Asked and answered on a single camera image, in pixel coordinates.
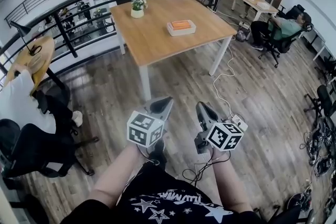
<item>seated person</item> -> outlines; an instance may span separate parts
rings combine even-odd
[[[308,13],[302,13],[298,16],[296,20],[289,19],[286,20],[284,18],[276,18],[274,15],[271,15],[270,18],[272,24],[268,24],[267,22],[255,21],[251,24],[251,32],[253,35],[254,43],[252,47],[256,50],[263,50],[263,39],[261,38],[261,34],[265,36],[269,36],[273,31],[273,24],[277,25],[281,28],[276,30],[274,35],[275,40],[281,40],[286,37],[290,37],[297,33],[298,31],[306,28],[311,24],[311,17]]]
[[[160,139],[149,155],[150,161],[128,184],[141,158],[137,146],[129,144],[101,175],[87,200],[61,224],[265,223],[252,211],[244,185],[227,154],[213,154],[216,161],[212,167],[223,204],[220,206],[193,185],[167,174],[163,150],[164,142]]]
[[[37,100],[30,95],[34,88],[31,71],[27,66],[15,65],[14,70],[20,74],[10,81],[0,92],[0,120],[9,119],[22,129],[32,123],[42,131],[50,134],[62,133],[73,121],[77,127],[83,122],[79,111],[72,112],[55,98],[46,95],[48,111],[43,114],[38,108]]]

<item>person in white shirt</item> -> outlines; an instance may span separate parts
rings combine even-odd
[[[50,134],[62,132],[73,121],[79,127],[82,120],[80,111],[72,112],[55,98],[46,95],[48,111],[43,114],[38,108],[37,100],[30,95],[34,88],[31,71],[26,66],[15,65],[14,70],[20,74],[10,81],[0,92],[0,120],[9,119],[16,122],[20,129],[32,123],[42,131]]]

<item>shoe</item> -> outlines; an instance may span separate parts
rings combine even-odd
[[[257,45],[257,44],[251,44],[251,47],[255,50],[264,50],[263,46]]]
[[[83,124],[83,114],[80,111],[74,111],[72,113],[72,120],[76,124],[77,127]]]
[[[155,153],[162,153],[166,148],[166,144],[164,143],[163,139],[159,139],[155,145],[154,145],[154,151]]]
[[[247,17],[247,13],[240,14],[240,18],[245,19]]]

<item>black t-shirt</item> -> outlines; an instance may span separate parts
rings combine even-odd
[[[203,192],[148,165],[109,209],[96,200],[79,205],[61,224],[69,223],[250,223],[264,222],[251,211],[237,213],[215,205]]]

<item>white sneaker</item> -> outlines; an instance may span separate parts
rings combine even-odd
[[[240,18],[245,19],[247,17],[247,13],[240,14]]]
[[[77,127],[83,124],[83,114],[80,111],[73,111],[72,120],[76,124]]]

